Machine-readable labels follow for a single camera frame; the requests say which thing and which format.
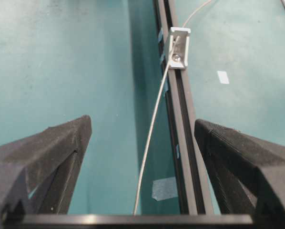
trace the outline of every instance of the teal floor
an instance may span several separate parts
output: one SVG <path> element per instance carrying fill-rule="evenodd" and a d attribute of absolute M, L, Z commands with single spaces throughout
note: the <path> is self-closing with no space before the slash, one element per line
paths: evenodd
<path fill-rule="evenodd" d="M 92 138 L 69 213 L 130 214 L 161 71 L 152 0 L 0 0 L 0 145 L 90 115 Z M 139 212 L 173 177 L 161 103 Z"/>
<path fill-rule="evenodd" d="M 176 0 L 179 24 L 204 0 Z M 280 0 L 213 0 L 187 24 L 198 118 L 285 145 L 285 9 Z M 226 71 L 230 84 L 221 84 Z"/>
<path fill-rule="evenodd" d="M 176 0 L 179 23 L 204 0 Z M 285 10 L 279 0 L 214 0 L 188 24 L 196 115 L 285 145 Z M 69 213 L 130 214 L 161 71 L 152 0 L 0 0 L 0 145 L 81 115 L 93 134 Z M 220 84 L 226 71 L 230 84 Z M 160 104 L 139 212 L 173 177 Z"/>

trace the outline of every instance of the screw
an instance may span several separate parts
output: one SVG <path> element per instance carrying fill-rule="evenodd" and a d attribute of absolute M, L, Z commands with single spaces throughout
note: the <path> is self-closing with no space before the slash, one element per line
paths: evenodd
<path fill-rule="evenodd" d="M 179 54 L 173 54 L 173 55 L 172 55 L 172 59 L 173 59 L 173 61 L 175 61 L 175 62 L 181 61 L 181 57 L 180 57 Z"/>

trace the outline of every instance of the white bracket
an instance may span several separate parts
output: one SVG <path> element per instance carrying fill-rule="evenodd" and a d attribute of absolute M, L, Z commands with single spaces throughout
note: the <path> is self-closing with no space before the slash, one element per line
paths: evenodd
<path fill-rule="evenodd" d="M 188 49 L 189 49 L 189 36 L 191 30 L 188 28 L 171 27 L 167 41 L 165 43 L 165 57 L 168 61 L 169 54 L 173 47 L 173 42 L 179 36 L 178 43 L 175 45 L 172 60 L 170 62 L 171 69 L 186 69 L 188 66 Z"/>

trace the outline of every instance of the gray tape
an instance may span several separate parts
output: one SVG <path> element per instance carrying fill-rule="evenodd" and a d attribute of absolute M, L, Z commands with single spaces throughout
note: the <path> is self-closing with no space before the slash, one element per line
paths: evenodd
<path fill-rule="evenodd" d="M 177 197 L 175 177 L 154 180 L 152 186 L 152 198 L 160 201 Z"/>

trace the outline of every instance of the wire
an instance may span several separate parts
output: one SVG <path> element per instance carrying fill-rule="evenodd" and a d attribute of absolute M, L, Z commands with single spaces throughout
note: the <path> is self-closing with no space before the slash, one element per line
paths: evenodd
<path fill-rule="evenodd" d="M 197 8 L 195 11 L 193 11 L 192 14 L 190 14 L 190 16 L 188 17 L 188 19 L 184 22 L 182 27 L 184 28 L 186 26 L 186 24 L 188 23 L 188 21 L 193 17 L 193 15 L 195 15 L 204 6 L 207 6 L 211 1 L 212 0 L 208 0 L 208 1 L 204 2 L 199 8 Z"/>
<path fill-rule="evenodd" d="M 143 171 L 144 171 L 144 167 L 146 165 L 147 154 L 148 154 L 148 149 L 149 149 L 149 146 L 150 146 L 150 140 L 151 140 L 151 135 L 152 135 L 154 122 L 155 122 L 155 118 L 156 118 L 156 114 L 157 114 L 158 105 L 159 105 L 159 102 L 160 102 L 160 99 L 161 99 L 161 94 L 163 92 L 163 86 L 165 84 L 165 81 L 166 81 L 166 78 L 167 78 L 167 75 L 168 75 L 168 70 L 169 70 L 169 67 L 170 67 L 170 62 L 172 60 L 174 49 L 175 49 L 175 46 L 178 43 L 179 39 L 180 39 L 180 36 L 177 36 L 176 39 L 175 39 L 175 42 L 174 42 L 173 47 L 171 49 L 171 52 L 169 54 L 169 58 L 168 58 L 168 62 L 167 62 L 165 71 L 163 73 L 163 78 L 162 78 L 160 90 L 159 90 L 159 92 L 157 94 L 157 99 L 156 99 L 156 103 L 155 103 L 155 107 L 154 107 L 154 111 L 153 111 L 153 115 L 152 115 L 150 129 L 149 129 L 149 133 L 148 133 L 148 137 L 147 137 L 147 142 L 146 142 L 146 146 L 145 146 L 144 153 L 143 153 L 142 167 L 141 167 L 141 170 L 139 172 L 139 178 L 138 178 L 138 184 L 137 184 L 137 190 L 136 190 L 136 198 L 135 198 L 135 205 L 134 205 L 133 215 L 136 215 L 136 212 L 137 212 L 137 207 L 138 207 L 138 202 L 139 202 L 139 194 L 140 194 L 141 185 L 142 185 L 142 179 L 143 179 Z"/>

